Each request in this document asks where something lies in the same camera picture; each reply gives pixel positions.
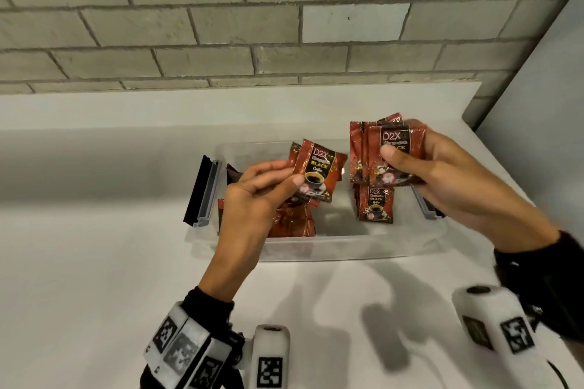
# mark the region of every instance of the plastic bin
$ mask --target plastic bin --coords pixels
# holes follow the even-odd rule
[[[348,139],[318,140],[335,151],[349,152]],[[264,160],[287,159],[291,142],[222,144],[212,158],[221,161],[209,224],[189,227],[186,241],[193,244],[193,254],[210,258],[215,252],[219,229],[217,199],[227,187],[225,165],[239,171]],[[415,255],[435,251],[446,233],[443,219],[427,220],[409,187],[395,189],[394,223],[360,222],[356,217],[349,165],[343,181],[337,183],[332,203],[313,208],[316,237],[268,238],[260,261],[356,260]]]

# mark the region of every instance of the black sleeve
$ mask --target black sleeve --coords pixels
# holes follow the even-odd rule
[[[495,250],[495,260],[501,284],[519,296],[527,315],[584,342],[584,249],[570,234],[536,251]]]
[[[199,323],[209,332],[217,332],[229,328],[229,316],[234,303],[225,303],[216,298],[209,297],[198,287],[190,291],[180,305],[187,315]],[[152,376],[150,368],[146,365],[140,377],[141,389],[164,389]]]

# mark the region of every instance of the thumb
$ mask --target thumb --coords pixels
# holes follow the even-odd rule
[[[395,146],[385,144],[380,150],[381,157],[394,168],[403,172],[408,172],[413,175],[425,179],[430,172],[432,162],[427,160],[420,160],[400,151]]]
[[[292,195],[298,191],[300,185],[304,183],[304,176],[302,174],[294,174],[264,195],[264,198],[277,208],[285,200],[288,200]]]

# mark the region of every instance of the brick wall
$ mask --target brick wall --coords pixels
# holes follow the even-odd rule
[[[491,107],[566,0],[0,0],[0,93],[478,78]]]

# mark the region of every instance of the hand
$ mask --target hand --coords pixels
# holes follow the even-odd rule
[[[428,128],[425,149],[427,160],[389,145],[381,148],[381,156],[395,168],[423,179],[427,184],[418,189],[429,202],[483,234],[501,252],[531,251],[558,240],[559,229],[538,208],[455,141]]]
[[[207,295],[231,301],[258,264],[276,209],[304,183],[288,166],[287,160],[259,163],[227,186],[217,249],[199,283]]]

